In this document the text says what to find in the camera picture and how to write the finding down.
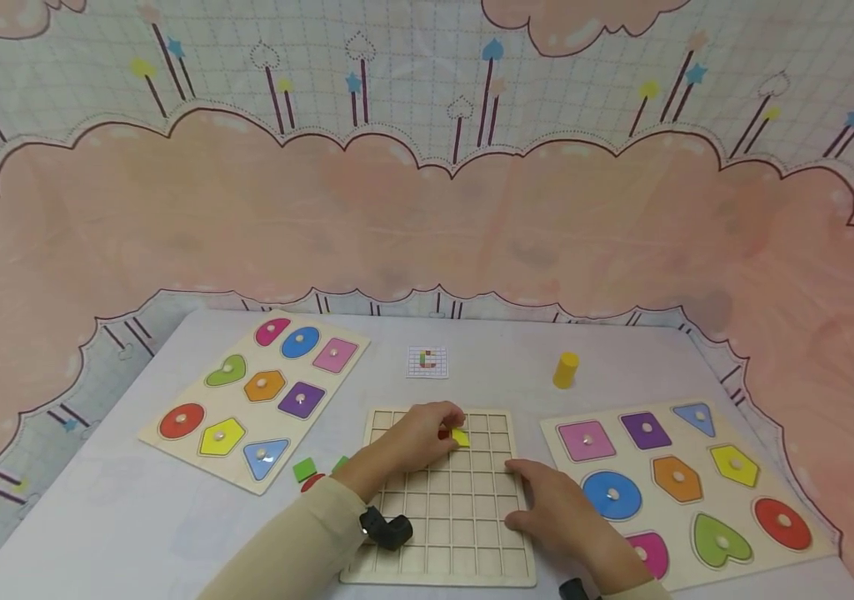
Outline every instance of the wooden board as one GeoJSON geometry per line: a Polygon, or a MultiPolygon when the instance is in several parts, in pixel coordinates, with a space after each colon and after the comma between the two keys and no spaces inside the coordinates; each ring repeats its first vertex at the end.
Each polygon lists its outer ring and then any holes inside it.
{"type": "Polygon", "coordinates": [[[541,428],[557,468],[671,592],[836,554],[709,400],[548,418],[541,428]]]}
{"type": "MultiPolygon", "coordinates": [[[[371,410],[365,443],[376,441],[405,410],[371,410]]],[[[509,412],[470,410],[462,429],[469,448],[454,450],[421,472],[388,480],[372,501],[384,517],[406,514],[413,538],[396,552],[364,544],[340,581],[536,586],[529,538],[503,524],[508,513],[527,509],[519,477],[503,467],[516,454],[509,412]]]]}
{"type": "Polygon", "coordinates": [[[351,331],[274,310],[138,436],[261,494],[368,345],[351,331]]]}

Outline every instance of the green heart shape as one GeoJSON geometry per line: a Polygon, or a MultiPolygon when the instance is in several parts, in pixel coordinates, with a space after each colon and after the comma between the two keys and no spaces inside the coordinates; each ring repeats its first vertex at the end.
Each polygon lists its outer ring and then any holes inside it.
{"type": "Polygon", "coordinates": [[[712,568],[722,568],[730,558],[738,563],[753,560],[753,548],[746,537],[704,512],[693,518],[693,548],[700,560],[712,568]]]}
{"type": "Polygon", "coordinates": [[[207,375],[207,385],[215,388],[239,381],[246,377],[246,361],[239,354],[231,354],[223,360],[223,366],[207,375]]]}

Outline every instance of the orange octagon piece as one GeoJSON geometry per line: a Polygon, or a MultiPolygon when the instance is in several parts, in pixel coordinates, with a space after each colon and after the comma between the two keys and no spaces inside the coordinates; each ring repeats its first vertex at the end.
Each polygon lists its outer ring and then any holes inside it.
{"type": "Polygon", "coordinates": [[[653,481],[680,504],[703,499],[700,476],[675,456],[653,459],[653,481]]]}

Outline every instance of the purple parallelogram piece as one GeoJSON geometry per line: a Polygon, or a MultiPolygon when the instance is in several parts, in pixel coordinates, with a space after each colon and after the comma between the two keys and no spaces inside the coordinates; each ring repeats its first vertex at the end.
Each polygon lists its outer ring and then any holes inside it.
{"type": "Polygon", "coordinates": [[[649,450],[662,448],[673,443],[664,427],[653,416],[653,412],[635,412],[633,415],[621,415],[620,421],[627,428],[637,448],[649,450]]]}
{"type": "Polygon", "coordinates": [[[283,397],[277,409],[284,411],[288,415],[293,415],[296,418],[309,418],[314,408],[323,399],[326,391],[303,381],[296,381],[287,396],[283,397]]]}

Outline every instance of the child's arm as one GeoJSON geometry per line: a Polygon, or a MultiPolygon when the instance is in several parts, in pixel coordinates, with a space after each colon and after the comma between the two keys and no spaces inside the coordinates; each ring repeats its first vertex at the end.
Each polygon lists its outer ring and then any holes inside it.
{"type": "Polygon", "coordinates": [[[359,518],[393,473],[425,468],[457,442],[437,436],[464,415],[449,402],[420,404],[270,520],[214,577],[198,600],[308,600],[324,589],[366,537],[359,518]]]}
{"type": "Polygon", "coordinates": [[[507,515],[507,526],[589,571],[604,600],[669,600],[633,546],[593,509],[577,483],[541,462],[507,461],[533,491],[533,507],[507,515]]]}

